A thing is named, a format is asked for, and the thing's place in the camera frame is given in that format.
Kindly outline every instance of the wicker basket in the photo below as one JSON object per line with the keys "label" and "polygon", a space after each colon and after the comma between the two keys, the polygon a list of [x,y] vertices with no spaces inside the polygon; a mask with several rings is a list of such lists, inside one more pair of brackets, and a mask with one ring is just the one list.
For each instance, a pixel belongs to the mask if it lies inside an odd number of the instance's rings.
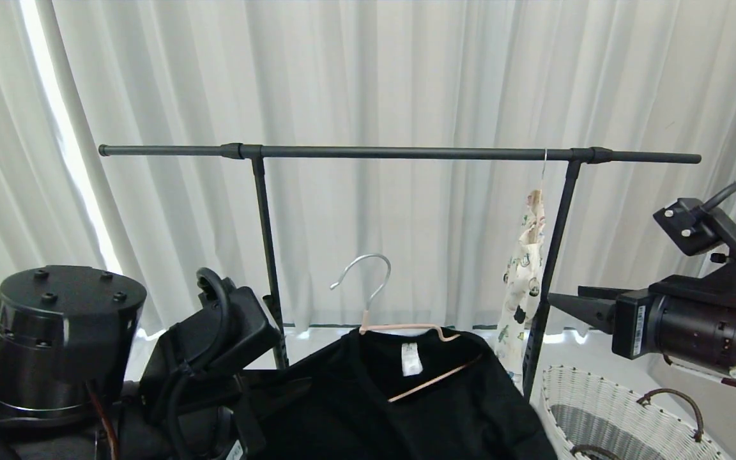
{"label": "wicker basket", "polygon": [[[695,411],[693,428],[651,404],[671,393]],[[558,458],[599,460],[722,460],[726,457],[703,432],[703,416],[689,396],[677,390],[634,393],[602,376],[575,367],[544,371],[541,416]]]}

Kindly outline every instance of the basket handle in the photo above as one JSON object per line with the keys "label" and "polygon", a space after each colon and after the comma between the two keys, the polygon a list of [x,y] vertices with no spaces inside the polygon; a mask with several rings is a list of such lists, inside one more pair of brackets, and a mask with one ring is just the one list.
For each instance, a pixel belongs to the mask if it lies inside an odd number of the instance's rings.
{"label": "basket handle", "polygon": [[698,423],[698,428],[694,432],[694,436],[692,438],[695,440],[695,442],[701,442],[703,439],[703,414],[700,413],[700,408],[698,407],[698,403],[694,401],[694,399],[690,398],[686,393],[680,392],[678,390],[673,390],[671,388],[658,388],[657,390],[649,391],[649,393],[646,393],[646,395],[643,395],[640,397],[640,399],[637,400],[637,403],[642,406],[648,406],[652,402],[652,396],[660,395],[661,393],[670,393],[675,396],[680,396],[681,398],[685,399],[687,403],[689,403],[690,406],[692,406],[692,410],[694,410],[694,419]]}
{"label": "basket handle", "polygon": [[609,460],[621,460],[621,457],[618,457],[616,454],[613,454],[605,448],[598,447],[597,445],[585,445],[585,443],[580,443],[580,445],[573,446],[573,448],[570,449],[570,454],[573,456],[575,456],[575,454],[586,454],[587,452],[602,455],[609,458]]}

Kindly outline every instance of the clothes rack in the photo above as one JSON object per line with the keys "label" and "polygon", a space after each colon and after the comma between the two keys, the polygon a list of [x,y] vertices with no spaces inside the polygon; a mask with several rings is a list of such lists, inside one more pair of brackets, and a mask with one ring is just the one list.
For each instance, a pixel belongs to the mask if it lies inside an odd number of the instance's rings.
{"label": "clothes rack", "polygon": [[233,160],[251,160],[254,184],[257,192],[257,207],[263,233],[263,247],[268,271],[269,295],[263,297],[266,308],[280,327],[283,338],[274,349],[275,366],[289,366],[286,353],[286,338],[283,330],[283,314],[280,308],[280,289],[277,285],[277,263],[275,262],[272,222],[269,218],[268,194],[266,194],[266,158],[353,158],[353,159],[407,159],[407,160],[517,160],[517,161],[567,161],[567,174],[558,205],[553,237],[549,242],[547,259],[544,262],[544,277],[538,309],[523,360],[524,395],[531,394],[535,370],[541,353],[541,343],[549,318],[549,288],[553,280],[558,251],[567,217],[572,206],[581,165],[597,165],[610,161],[643,163],[674,163],[696,165],[701,155],[657,153],[646,151],[612,151],[606,148],[571,149],[510,149],[510,148],[366,148],[366,146],[263,146],[254,144],[228,143],[221,146],[108,146],[98,148],[103,157],[117,155],[175,155],[176,157],[224,157]]}

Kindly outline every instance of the curtain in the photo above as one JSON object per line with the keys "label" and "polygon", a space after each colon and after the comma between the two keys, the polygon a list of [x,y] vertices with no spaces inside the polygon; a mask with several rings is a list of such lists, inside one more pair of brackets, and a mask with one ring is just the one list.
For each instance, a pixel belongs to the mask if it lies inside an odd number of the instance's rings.
{"label": "curtain", "polygon": [[0,282],[43,265],[104,267],[19,4],[0,2]]}
{"label": "curtain", "polygon": [[[268,291],[251,166],[100,159],[100,143],[703,155],[701,165],[584,166],[559,292],[696,270],[651,213],[736,174],[733,2],[53,2],[38,12],[81,153],[73,180],[89,184],[123,273],[149,290],[147,330],[194,311],[204,265]],[[543,179],[542,168],[267,160],[284,319],[359,323],[380,263],[327,286],[354,257],[382,252],[394,274],[375,323],[495,324],[520,209],[541,184],[551,238],[564,164]]]}

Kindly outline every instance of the black shirt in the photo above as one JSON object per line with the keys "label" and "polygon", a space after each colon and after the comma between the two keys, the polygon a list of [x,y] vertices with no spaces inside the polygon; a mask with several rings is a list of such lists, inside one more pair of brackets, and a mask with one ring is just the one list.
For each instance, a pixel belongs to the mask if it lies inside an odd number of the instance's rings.
{"label": "black shirt", "polygon": [[[286,370],[310,389],[262,421],[264,459],[555,459],[541,422],[481,337],[444,329],[418,337],[355,329]],[[421,372],[403,376],[403,344]],[[448,378],[388,399],[462,364]]]}

